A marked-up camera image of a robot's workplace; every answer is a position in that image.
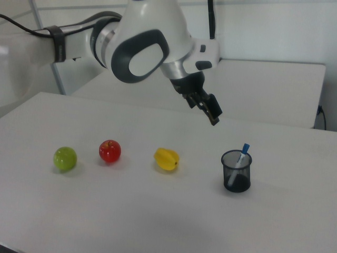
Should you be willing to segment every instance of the black mesh cup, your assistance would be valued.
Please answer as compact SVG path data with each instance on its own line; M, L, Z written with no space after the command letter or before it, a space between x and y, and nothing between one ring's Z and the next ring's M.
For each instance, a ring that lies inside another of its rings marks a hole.
M241 150L230 150L221 157L224 186L228 191L243 192L251 186L252 157L247 153L241 164L237 164L240 155Z

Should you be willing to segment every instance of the table surface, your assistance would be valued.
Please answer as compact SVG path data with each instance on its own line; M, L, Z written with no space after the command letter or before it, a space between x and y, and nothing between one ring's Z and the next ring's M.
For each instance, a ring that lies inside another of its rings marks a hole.
M106 139L122 155L105 164ZM249 150L251 187L221 155ZM0 241L27 253L337 252L337 133L40 93L0 119ZM53 154L70 146L75 169ZM161 171L159 147L181 157Z

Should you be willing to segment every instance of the white marker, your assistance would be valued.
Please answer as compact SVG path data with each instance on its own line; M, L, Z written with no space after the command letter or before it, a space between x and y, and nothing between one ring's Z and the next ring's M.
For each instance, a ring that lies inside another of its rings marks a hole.
M241 155L240 155L240 157L239 157L239 159L236 162L236 165L234 167L235 169L241 167L241 163L242 163L244 157L246 156L246 154L248 152L248 149L249 149L249 145L247 143L245 143L244 146L243 146L243 148L242 148ZM231 177L230 177L230 179L228 180L228 183L227 183L227 185L229 187L231 187L233 185L234 180L235 180L236 175L237 175L238 172L239 172L238 170L234 170L233 173L231 174Z

